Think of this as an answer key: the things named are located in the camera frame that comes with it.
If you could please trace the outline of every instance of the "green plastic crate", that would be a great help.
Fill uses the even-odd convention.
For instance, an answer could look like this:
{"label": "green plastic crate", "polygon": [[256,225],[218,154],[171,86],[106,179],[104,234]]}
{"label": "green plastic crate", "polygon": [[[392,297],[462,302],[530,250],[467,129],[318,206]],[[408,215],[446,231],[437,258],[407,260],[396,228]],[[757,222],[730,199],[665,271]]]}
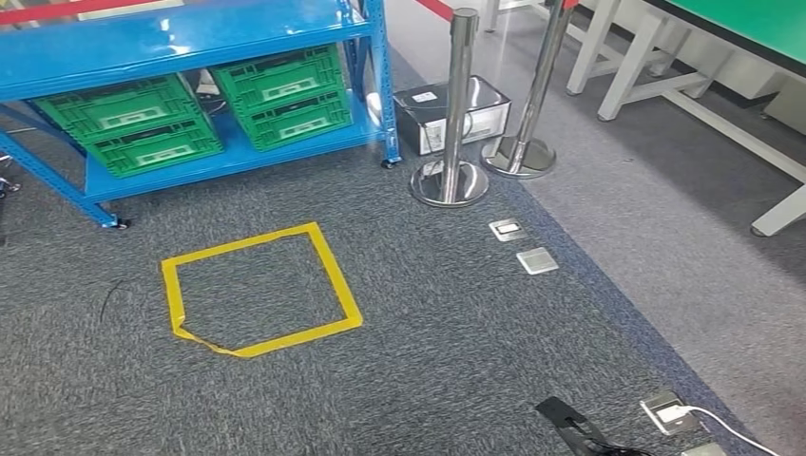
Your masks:
{"label": "green plastic crate", "polygon": [[208,68],[238,115],[247,116],[344,87],[336,45],[310,47]]}
{"label": "green plastic crate", "polygon": [[201,117],[182,75],[169,74],[33,100],[79,143],[95,143]]}
{"label": "green plastic crate", "polygon": [[86,149],[110,174],[126,178],[217,154],[223,145],[208,121],[199,118],[88,144]]}
{"label": "green plastic crate", "polygon": [[252,145],[260,151],[296,143],[353,123],[343,88],[248,117],[238,116],[238,121]]}

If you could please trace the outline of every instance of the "shelf caster wheel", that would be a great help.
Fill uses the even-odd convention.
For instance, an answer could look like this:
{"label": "shelf caster wheel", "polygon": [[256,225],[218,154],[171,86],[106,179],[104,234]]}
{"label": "shelf caster wheel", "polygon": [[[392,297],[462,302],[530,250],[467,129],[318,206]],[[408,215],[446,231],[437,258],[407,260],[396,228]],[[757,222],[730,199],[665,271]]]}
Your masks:
{"label": "shelf caster wheel", "polygon": [[381,167],[383,167],[384,169],[392,169],[392,168],[394,168],[395,166],[397,166],[397,164],[398,164],[398,163],[400,163],[400,160],[398,160],[398,161],[384,160],[384,161],[382,161],[382,162],[380,163],[380,165],[381,165]]}
{"label": "shelf caster wheel", "polygon": [[115,229],[117,229],[117,230],[125,230],[125,229],[128,229],[129,226],[131,226],[131,220],[118,218],[118,221],[115,224]]}
{"label": "shelf caster wheel", "polygon": [[761,231],[756,228],[755,226],[750,227],[750,234],[755,236],[756,238],[768,238],[769,236],[761,233]]}

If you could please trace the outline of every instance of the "green tabletop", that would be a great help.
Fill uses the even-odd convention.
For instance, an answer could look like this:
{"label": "green tabletop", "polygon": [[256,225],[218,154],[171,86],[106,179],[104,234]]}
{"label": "green tabletop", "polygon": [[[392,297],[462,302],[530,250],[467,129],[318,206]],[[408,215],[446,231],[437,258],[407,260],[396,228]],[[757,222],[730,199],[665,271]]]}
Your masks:
{"label": "green tabletop", "polygon": [[645,0],[806,77],[806,0]]}

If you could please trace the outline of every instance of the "red belt barrier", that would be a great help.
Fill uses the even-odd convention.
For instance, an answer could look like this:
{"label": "red belt barrier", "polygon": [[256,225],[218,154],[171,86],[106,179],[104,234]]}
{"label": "red belt barrier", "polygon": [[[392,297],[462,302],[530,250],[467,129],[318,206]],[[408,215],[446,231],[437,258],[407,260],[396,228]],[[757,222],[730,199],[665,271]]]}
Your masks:
{"label": "red belt barrier", "polygon": [[453,18],[453,9],[439,0],[416,0],[422,6],[431,10],[437,16],[450,22]]}
{"label": "red belt barrier", "polygon": [[130,7],[142,3],[151,3],[155,0],[83,0],[81,2],[67,2],[53,5],[42,5],[25,9],[12,9],[0,12],[0,25],[18,24],[28,21],[41,21],[62,16],[71,16],[80,12],[109,10],[119,7]]}

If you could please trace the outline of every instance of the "plug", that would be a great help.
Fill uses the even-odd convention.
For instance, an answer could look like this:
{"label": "plug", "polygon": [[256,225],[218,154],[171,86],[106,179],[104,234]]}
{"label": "plug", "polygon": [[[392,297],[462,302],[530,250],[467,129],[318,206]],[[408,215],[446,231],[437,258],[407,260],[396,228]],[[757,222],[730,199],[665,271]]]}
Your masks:
{"label": "plug", "polygon": [[674,423],[679,421],[688,414],[688,408],[684,406],[672,406],[667,408],[661,408],[660,410],[656,410],[655,414],[658,415],[658,418],[661,420],[661,423],[668,424]]}

